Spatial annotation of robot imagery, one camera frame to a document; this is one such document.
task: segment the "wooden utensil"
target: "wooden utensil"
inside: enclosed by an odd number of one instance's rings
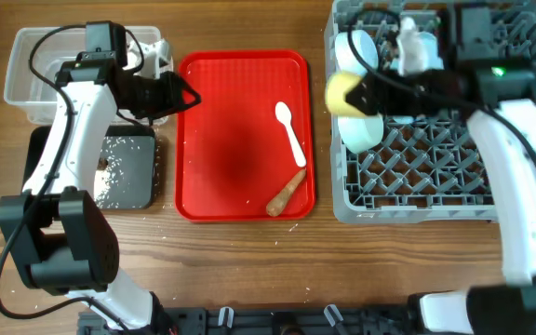
[[[288,201],[290,200],[290,197],[295,193],[295,190],[299,184],[302,183],[303,178],[305,178],[306,173],[307,170],[305,168],[297,172],[295,177],[288,182],[287,186],[285,186],[285,188],[280,191],[279,194],[270,200],[266,206],[266,213],[268,213],[268,215],[271,217],[277,217],[283,212],[288,204]]]

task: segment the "white plastic spoon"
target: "white plastic spoon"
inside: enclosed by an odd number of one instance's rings
[[[287,105],[282,101],[277,103],[276,119],[281,124],[285,125],[285,129],[287,130],[288,134],[288,141],[290,141],[290,147],[293,150],[293,156],[295,157],[295,163],[297,163],[297,166],[300,168],[303,168],[305,165],[307,165],[307,161],[305,160],[302,147],[299,145],[299,141],[297,141],[293,127],[290,124],[291,118],[292,116],[290,114],[290,109],[287,107]]]

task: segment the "white cup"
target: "white cup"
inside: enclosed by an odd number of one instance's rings
[[[361,154],[378,145],[383,138],[383,119],[380,114],[370,117],[339,116],[342,142],[353,154]]]
[[[356,59],[349,46],[348,33],[339,33],[334,40],[334,53],[338,70],[352,74],[365,75],[366,70]],[[378,67],[378,52],[376,44],[371,36],[365,31],[355,30],[352,32],[353,44],[361,57],[373,68]]]
[[[427,69],[444,70],[444,61],[437,55],[437,37],[428,32],[420,32],[419,38],[427,50]]]

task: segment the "green light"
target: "green light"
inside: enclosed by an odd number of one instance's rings
[[[491,72],[495,76],[504,76],[506,74],[506,69],[501,67],[492,67]]]

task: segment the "white bowl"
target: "white bowl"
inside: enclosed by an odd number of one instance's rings
[[[349,47],[348,33],[339,33],[334,40],[334,53],[336,54],[336,63],[338,70],[346,71],[353,74],[365,75],[366,70],[363,65],[357,61],[351,47]],[[378,52],[373,39],[368,33],[362,30],[352,32],[353,43],[359,52],[359,55],[373,68],[378,67]]]
[[[380,114],[370,117],[338,118],[342,142],[353,154],[361,154],[378,145],[383,138],[383,119]]]

